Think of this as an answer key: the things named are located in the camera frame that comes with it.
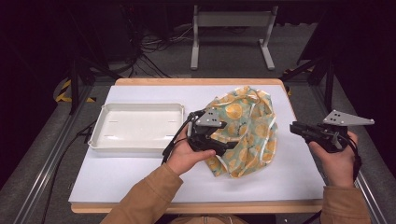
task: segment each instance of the dark background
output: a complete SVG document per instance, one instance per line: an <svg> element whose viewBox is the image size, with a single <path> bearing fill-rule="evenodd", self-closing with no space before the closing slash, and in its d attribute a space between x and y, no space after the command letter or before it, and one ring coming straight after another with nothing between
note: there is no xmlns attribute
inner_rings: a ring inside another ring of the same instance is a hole
<svg viewBox="0 0 396 224"><path fill-rule="evenodd" d="M138 54L136 42L143 28L166 38L174 27L191 22L192 7L125 8L132 23L125 22L120 6L87 5L67 11L53 2L8 0L0 7L0 186L56 107L53 91L67 76L73 56L82 55L103 66L111 61L130 61ZM280 7L276 25L318 22L323 11L318 6ZM367 131L395 175L394 11L394 4L376 1L354 6L343 14L348 22L342 25L349 32L334 58L334 67L359 116L375 120ZM333 36L330 28L327 32L326 36ZM312 40L313 52L321 53L320 45L315 45L320 40Z"/></svg>

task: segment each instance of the brown jacket sleeve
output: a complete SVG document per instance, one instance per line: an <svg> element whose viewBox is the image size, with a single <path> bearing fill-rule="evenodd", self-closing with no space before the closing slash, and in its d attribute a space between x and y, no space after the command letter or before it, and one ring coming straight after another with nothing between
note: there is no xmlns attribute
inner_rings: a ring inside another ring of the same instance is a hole
<svg viewBox="0 0 396 224"><path fill-rule="evenodd" d="M361 191L355 188L324 187L322 224L370 224Z"/></svg>
<svg viewBox="0 0 396 224"><path fill-rule="evenodd" d="M102 223L154 223L166 211L182 183L165 163L135 184Z"/></svg>

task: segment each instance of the plastic tray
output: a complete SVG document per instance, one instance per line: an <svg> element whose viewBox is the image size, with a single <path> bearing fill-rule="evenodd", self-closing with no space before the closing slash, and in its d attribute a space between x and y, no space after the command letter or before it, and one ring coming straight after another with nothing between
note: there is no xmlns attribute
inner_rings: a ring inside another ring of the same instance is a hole
<svg viewBox="0 0 396 224"><path fill-rule="evenodd" d="M163 152L183 122L181 104L106 104L89 145L98 151Z"/></svg>

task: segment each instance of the gray floor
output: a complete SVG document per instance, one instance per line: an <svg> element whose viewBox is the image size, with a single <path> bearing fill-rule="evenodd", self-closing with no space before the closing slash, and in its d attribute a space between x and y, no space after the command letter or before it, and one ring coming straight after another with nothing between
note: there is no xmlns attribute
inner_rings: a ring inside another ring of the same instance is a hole
<svg viewBox="0 0 396 224"><path fill-rule="evenodd" d="M188 39L164 51L147 53L147 55L158 67L172 77L280 77L284 70L296 66L296 61L314 29L315 25L303 24L274 28L269 49L276 66L275 71L266 69L258 46L257 36L262 35L262 31L252 28L239 35L225 29L203 32L197 71L190 70L191 41ZM146 73L155 75L154 71L146 67L142 61L139 60L137 64ZM134 77L149 77L142 69L135 66ZM291 87L290 101L298 120L317 123L327 115L322 103L323 84L319 87L310 87L304 78L305 76L301 75L286 83ZM67 145L78 131L97 119L111 84L111 81L97 82L95 86L89 88L89 95L96 97L97 100L95 103L82 105L81 110L75 116L75 122L69 135L64 139L64 145ZM332 104L334 109L356 114L336 80ZM2 188L0 192L0 223L13 223L17 217L21 217L18 216L18 213L25 207L23 203L35 184L37 175L53 147L59 143L59 135L66 122L71 118L68 115L69 111L69 103L58 104L47 125L32 144L12 177ZM396 214L393 209L396 204L396 181L381 160L364 127L352 127L350 130L360 136L360 152L363 159L361 173L367 181L367 186L371 191L369 193L373 195L373 197L368 197L368 202L374 207L374 223L386 223L385 221L396 223ZM86 150L87 145L84 144L84 137L79 137L64 155L52 191L46 223L99 223L105 216L78 215L70 210L68 197ZM26 223L41 222L49 191L50 189L46 187L42 194L37 195L36 203L32 203L31 213L24 219ZM276 215L276 222L302 223L311 215L279 214Z"/></svg>

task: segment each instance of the wooden table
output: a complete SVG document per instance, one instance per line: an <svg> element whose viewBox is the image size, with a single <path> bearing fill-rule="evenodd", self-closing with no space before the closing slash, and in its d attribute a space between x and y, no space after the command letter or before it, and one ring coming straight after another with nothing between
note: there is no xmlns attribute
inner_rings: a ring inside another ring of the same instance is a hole
<svg viewBox="0 0 396 224"><path fill-rule="evenodd" d="M287 95L283 83L279 79L121 78L116 82L116 86L189 86L189 85L221 86L221 85L235 85L235 84L236 85L279 85L283 88L285 95ZM75 213L108 213L115 204L116 203L71 202L71 209ZM227 202L227 203L225 202L171 203L166 213L167 214L315 213L321 209L321 204L322 204L321 199L288 200L288 201L278 201L278 202L271 201L271 202Z"/></svg>

